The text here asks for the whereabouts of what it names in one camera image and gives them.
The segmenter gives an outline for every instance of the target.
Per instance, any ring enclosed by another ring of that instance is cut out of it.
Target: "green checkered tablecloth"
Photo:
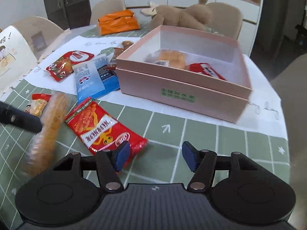
[[[96,29],[83,33],[84,37],[98,37]],[[148,32],[125,32],[117,36],[142,36]],[[24,110],[33,93],[47,93],[51,90],[35,87],[25,80],[13,89],[6,103]],[[76,96],[70,109],[76,106]],[[289,182],[289,150],[285,139],[256,132],[232,129],[224,126],[193,121],[147,111],[139,108],[97,100],[99,105],[125,126],[148,139],[148,145],[119,173],[126,186],[128,183],[184,183],[186,186],[193,173],[186,165],[181,146],[189,141],[198,150],[209,149],[219,155],[230,155],[239,151],[285,182]],[[165,125],[170,131],[164,131]],[[14,203],[16,191],[28,180],[22,172],[23,157],[29,150],[33,134],[0,124],[0,216],[5,224],[17,228],[22,220]],[[82,156],[91,155],[85,145],[65,124],[59,129],[55,146],[55,160],[71,152]],[[226,178],[227,171],[217,171],[214,184]],[[99,186],[96,172],[85,171],[84,177]]]

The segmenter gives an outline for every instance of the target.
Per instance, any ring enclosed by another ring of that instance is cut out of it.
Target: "red and white package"
[[[115,150],[123,141],[128,141],[131,158],[147,144],[147,139],[122,125],[91,98],[73,109],[65,123],[92,154],[104,149]]]
[[[73,65],[79,64],[84,61],[88,61],[93,58],[92,53],[82,51],[70,51],[62,55],[53,64],[46,67],[46,70],[50,72],[51,76],[56,81],[61,81],[73,73]]]
[[[194,63],[188,66],[188,70],[194,73],[201,73],[210,77],[225,80],[218,72],[216,72],[208,63]]]

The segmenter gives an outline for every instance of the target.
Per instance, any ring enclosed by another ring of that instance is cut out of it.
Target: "open cardboard box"
[[[191,63],[207,62],[227,81],[147,63],[160,49],[186,53]],[[197,113],[236,122],[251,93],[251,82],[236,40],[198,30],[160,26],[117,57],[121,91]]]

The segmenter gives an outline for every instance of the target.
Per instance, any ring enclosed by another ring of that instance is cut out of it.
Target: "blue snack package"
[[[119,89],[116,74],[107,70],[109,63],[106,56],[96,56],[73,66],[76,74],[77,104],[88,97],[96,99]]]

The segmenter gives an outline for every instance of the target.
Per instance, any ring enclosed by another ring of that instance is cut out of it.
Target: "beige chair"
[[[92,11],[90,25],[95,25],[98,22],[98,18],[101,16],[114,13],[117,11],[125,10],[125,4],[123,0],[104,0],[97,3]]]
[[[307,54],[294,60],[272,82],[281,98],[289,138],[290,185],[296,206],[290,217],[298,230],[307,229]]]
[[[224,36],[237,39],[243,22],[240,10],[219,2],[209,3],[206,6],[211,9],[213,14],[212,22],[207,26]]]
[[[37,59],[42,51],[64,32],[52,21],[39,16],[24,18],[14,23],[13,26],[25,38]]]

